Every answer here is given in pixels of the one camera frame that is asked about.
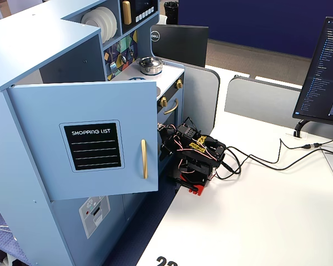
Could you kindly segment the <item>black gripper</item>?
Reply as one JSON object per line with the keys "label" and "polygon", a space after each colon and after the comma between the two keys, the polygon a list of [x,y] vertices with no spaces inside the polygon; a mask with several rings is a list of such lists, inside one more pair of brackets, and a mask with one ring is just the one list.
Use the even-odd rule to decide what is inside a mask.
{"label": "black gripper", "polygon": [[199,150],[199,145],[196,143],[196,137],[199,136],[199,133],[191,126],[186,124],[179,127],[169,125],[170,136],[168,128],[164,124],[158,123],[157,129],[160,138],[165,139],[160,146],[160,161],[172,155],[174,151]]}

